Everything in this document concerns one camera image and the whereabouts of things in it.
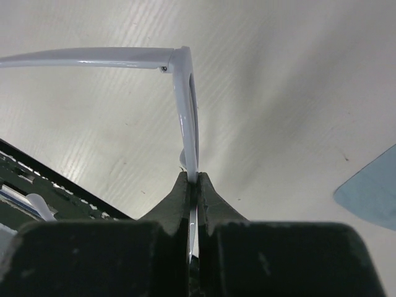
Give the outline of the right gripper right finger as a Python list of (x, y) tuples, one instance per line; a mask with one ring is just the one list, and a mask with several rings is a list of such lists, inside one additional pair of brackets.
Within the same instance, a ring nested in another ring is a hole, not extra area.
[(252, 222), (197, 180), (204, 296), (384, 296), (360, 235), (334, 222)]

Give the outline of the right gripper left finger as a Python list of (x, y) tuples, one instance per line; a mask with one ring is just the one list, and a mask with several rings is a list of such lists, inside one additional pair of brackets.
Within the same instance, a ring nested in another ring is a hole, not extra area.
[(187, 296), (190, 184), (139, 220), (26, 224), (1, 262), (2, 296)]

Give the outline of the white frame sunglasses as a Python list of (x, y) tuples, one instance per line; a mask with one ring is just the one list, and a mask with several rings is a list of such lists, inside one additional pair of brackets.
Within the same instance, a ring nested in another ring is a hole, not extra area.
[(195, 184), (199, 169), (199, 124), (191, 50), (181, 48), (67, 48), (1, 58), (1, 67), (82, 66), (159, 69), (173, 76), (178, 121), (183, 138), (180, 163)]

